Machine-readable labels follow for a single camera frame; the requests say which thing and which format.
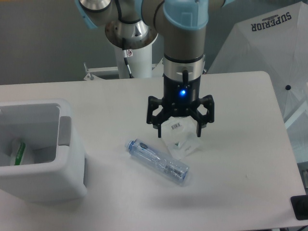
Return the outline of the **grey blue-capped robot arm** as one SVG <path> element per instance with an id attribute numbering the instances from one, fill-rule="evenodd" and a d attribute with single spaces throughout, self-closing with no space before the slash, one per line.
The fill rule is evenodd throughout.
<path id="1" fill-rule="evenodd" d="M 148 98 L 148 124 L 161 130 L 171 117 L 192 117 L 196 133 L 215 120 L 211 95 L 199 97 L 205 66 L 208 13 L 224 7 L 225 0 L 77 0 L 89 27 L 105 26 L 109 41 L 121 50 L 126 66 L 133 50 L 157 35 L 164 38 L 164 95 Z"/>

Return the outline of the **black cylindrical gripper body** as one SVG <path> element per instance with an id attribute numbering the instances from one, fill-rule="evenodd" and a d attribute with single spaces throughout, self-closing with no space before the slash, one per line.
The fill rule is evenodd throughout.
<path id="1" fill-rule="evenodd" d="M 184 70 L 180 75 L 181 81 L 177 81 L 163 75 L 164 96 L 163 111 L 168 117 L 188 117 L 197 115 L 200 106 L 199 89 L 200 78 L 188 79 L 188 71 Z"/>

